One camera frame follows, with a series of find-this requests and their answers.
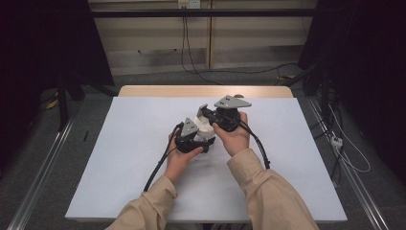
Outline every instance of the gray carpet floor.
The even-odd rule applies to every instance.
[[[258,71],[267,68],[239,68],[233,71]],[[277,75],[295,75],[300,70],[295,66],[282,67],[278,71],[257,74],[237,74],[230,72],[205,73],[204,78],[228,85],[273,85]],[[199,76],[185,72],[144,74],[139,76],[122,76],[115,78],[119,89],[126,84],[211,84]],[[301,84],[291,87],[298,99],[304,116],[310,127],[317,124],[308,98],[304,96]],[[75,185],[92,153],[101,131],[104,118],[111,105],[111,98],[100,94],[90,87],[84,86],[87,95],[83,102],[69,102],[69,108],[79,107],[78,117],[74,121],[66,143],[47,178],[41,195],[34,207],[25,229],[103,229],[109,223],[79,223],[64,217],[70,201],[75,193]],[[396,176],[380,161],[373,146],[362,138],[360,128],[341,104],[344,130],[351,141],[360,148],[369,159],[372,169],[360,173],[360,176],[382,212],[390,229],[406,229],[406,188]],[[16,153],[16,157],[2,171],[0,180],[0,229],[7,229],[15,211],[32,184],[40,166],[56,138],[58,129],[57,108],[38,111],[30,136]],[[322,132],[319,126],[311,129],[314,136]],[[331,172],[334,156],[325,137],[315,140],[325,161],[327,170]],[[350,145],[345,144],[351,162],[365,168],[364,160]],[[321,229],[374,229],[367,217],[346,175],[342,173],[339,187],[336,189],[344,206],[348,221],[339,223],[319,224]]]

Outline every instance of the person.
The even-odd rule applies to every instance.
[[[247,114],[239,112],[248,124]],[[265,170],[255,153],[249,149],[250,135],[241,127],[226,132],[213,124],[215,134],[223,142],[231,159],[227,165],[247,201],[247,213],[254,229],[318,229],[304,201],[282,176]],[[189,153],[178,151],[174,140],[165,173],[147,192],[125,205],[116,220],[107,228],[165,229],[171,204],[177,197],[174,187],[189,162],[203,149]]]

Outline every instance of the long-sleeved shirt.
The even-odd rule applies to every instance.
[[[233,156],[227,165],[247,198],[254,229],[318,229],[304,201],[283,177],[265,170],[251,149]],[[140,198],[130,201],[107,228],[165,229],[177,193],[163,175]]]

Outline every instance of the metal floor strip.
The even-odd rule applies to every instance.
[[[317,103],[316,99],[307,98],[310,104],[311,109],[313,110],[314,115],[316,116],[318,122],[320,123],[323,131],[327,130],[326,124],[323,122],[321,116],[321,107]],[[338,156],[337,149],[334,149],[336,156]],[[346,152],[343,151],[343,156],[347,158],[350,162],[349,158],[346,155]],[[386,223],[385,219],[383,218],[381,212],[379,211],[378,206],[376,205],[375,201],[373,200],[371,194],[368,192],[367,188],[365,187],[364,183],[362,182],[361,178],[358,175],[358,172],[349,167],[342,158],[340,158],[340,165],[346,174],[351,187],[354,189],[355,194],[357,195],[362,207],[364,208],[365,213],[367,214],[368,218],[371,221],[371,224],[374,229],[376,230],[383,230],[383,229],[390,229],[388,224]]]
[[[11,223],[9,224],[7,230],[23,230],[25,228],[31,216],[31,213],[33,212],[33,209],[36,205],[36,202],[38,201],[39,196],[41,195],[42,189],[47,181],[49,173],[52,167],[54,166],[59,153],[62,150],[66,138],[69,135],[69,132],[72,128],[72,124],[75,118],[78,116],[80,105],[81,103],[78,103],[78,107],[74,106],[71,118],[66,124],[66,127],[57,134],[56,139],[53,145],[51,146],[51,149],[49,150],[44,162],[42,163],[42,166],[38,174],[36,175],[33,184],[31,185],[29,191],[24,196],[24,199],[22,200],[17,211],[15,212],[14,217],[12,218]]]

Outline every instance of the table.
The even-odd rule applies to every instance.
[[[185,118],[184,114],[195,115],[200,105],[212,104],[227,94],[243,95],[253,104],[245,111],[249,113],[251,129],[264,144],[271,168],[297,189],[315,220],[346,220],[289,88],[218,85],[123,87],[120,97],[113,100],[66,218],[112,221],[143,190],[167,144],[157,140],[168,139],[168,133],[177,119]],[[259,153],[255,141],[251,143]],[[191,161],[176,184],[179,197],[172,206],[169,222],[249,221],[245,197],[225,166],[229,158],[222,143],[216,141],[208,153]],[[155,179],[165,168],[164,164]]]

